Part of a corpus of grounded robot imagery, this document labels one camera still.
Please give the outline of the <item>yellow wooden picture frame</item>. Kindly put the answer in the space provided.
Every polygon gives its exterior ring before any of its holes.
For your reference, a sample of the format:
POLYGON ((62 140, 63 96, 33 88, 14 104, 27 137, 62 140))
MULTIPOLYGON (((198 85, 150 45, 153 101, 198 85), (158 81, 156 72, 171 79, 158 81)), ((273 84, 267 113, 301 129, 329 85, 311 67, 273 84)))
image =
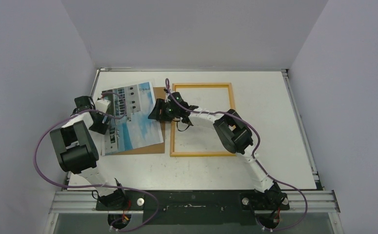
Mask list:
MULTIPOLYGON (((235 109, 231 83, 174 83, 173 91, 180 92, 189 105, 199 106, 209 112, 235 109)), ((170 156, 210 157, 233 156, 222 145, 212 123, 195 124, 185 131, 171 123, 170 156)))

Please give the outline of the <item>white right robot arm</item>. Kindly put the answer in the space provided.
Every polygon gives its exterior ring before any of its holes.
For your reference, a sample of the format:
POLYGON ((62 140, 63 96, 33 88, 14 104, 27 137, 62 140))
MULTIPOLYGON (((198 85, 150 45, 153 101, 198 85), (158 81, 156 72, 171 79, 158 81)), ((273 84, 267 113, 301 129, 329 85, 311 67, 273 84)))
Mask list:
POLYGON ((223 147, 244 163, 253 188, 259 192, 258 203, 264 209, 272 208, 277 201, 286 201, 276 181, 271 179, 257 161, 251 126, 241 120, 234 109, 227 112, 210 112, 196 105, 188 105, 179 92, 158 98, 148 119, 160 122, 182 122, 188 126, 214 129, 223 147))

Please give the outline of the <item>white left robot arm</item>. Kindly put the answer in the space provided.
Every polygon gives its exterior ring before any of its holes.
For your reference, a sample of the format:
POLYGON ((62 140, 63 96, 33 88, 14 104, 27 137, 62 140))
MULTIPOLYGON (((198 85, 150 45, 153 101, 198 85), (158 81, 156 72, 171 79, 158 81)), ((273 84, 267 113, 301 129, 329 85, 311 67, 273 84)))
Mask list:
POLYGON ((106 208, 121 210, 127 195, 117 179, 109 180, 99 170, 100 157, 92 133, 104 135, 111 122, 106 113, 111 105, 107 99, 93 101, 90 96, 77 97, 70 120, 50 132, 50 138, 61 169, 79 175, 95 185, 97 200, 106 208))

